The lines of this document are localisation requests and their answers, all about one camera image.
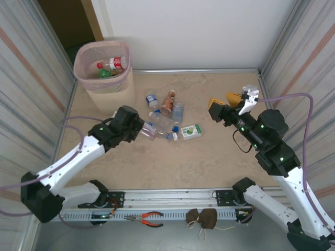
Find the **white wall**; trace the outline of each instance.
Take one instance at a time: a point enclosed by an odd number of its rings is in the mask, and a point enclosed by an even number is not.
[[[260,67],[296,0],[92,0],[134,69]]]

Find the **blue bottle cap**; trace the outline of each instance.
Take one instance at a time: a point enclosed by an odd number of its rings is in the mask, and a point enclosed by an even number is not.
[[[172,131],[173,132],[178,132],[179,131],[179,127],[173,127]]]

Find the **white string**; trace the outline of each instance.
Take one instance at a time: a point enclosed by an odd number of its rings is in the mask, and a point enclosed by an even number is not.
[[[189,224],[187,225],[187,228],[188,228],[188,229],[192,229],[192,228],[194,228],[195,223],[197,223],[198,220],[199,220],[199,216],[198,216],[198,218],[197,218],[195,221],[191,221],[191,222],[189,222]],[[220,229],[220,228],[218,228],[218,227],[216,227],[216,226],[215,226],[214,228],[217,229],[217,230],[224,231],[224,230],[228,230],[228,229],[233,229],[234,226],[228,227],[228,228],[226,228],[226,229]],[[204,230],[204,233],[205,233],[205,237],[204,237],[203,239],[200,239],[200,235],[201,235],[201,232],[202,232],[203,230]],[[207,238],[206,229],[201,228],[200,231],[199,231],[198,237],[199,237],[199,240],[200,240],[201,242],[204,242],[204,241],[206,240],[206,238]]]

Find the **corrugated metal wall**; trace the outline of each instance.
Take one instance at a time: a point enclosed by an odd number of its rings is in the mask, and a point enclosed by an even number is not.
[[[75,81],[34,1],[0,1],[0,186],[18,183],[53,158]],[[0,209],[26,212],[19,189]],[[0,250],[17,250],[25,218],[0,215]]]
[[[325,210],[335,218],[335,1],[303,1],[297,15],[277,48],[277,57],[262,74],[270,97],[298,92],[313,96],[308,180]],[[302,160],[308,99],[286,99],[273,106],[290,127],[285,141]]]

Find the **brown bottle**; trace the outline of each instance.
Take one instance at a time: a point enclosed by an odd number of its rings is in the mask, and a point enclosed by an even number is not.
[[[174,96],[176,95],[175,90],[170,90],[169,94],[165,98],[163,105],[161,107],[161,113],[164,115],[170,115],[173,109]]]

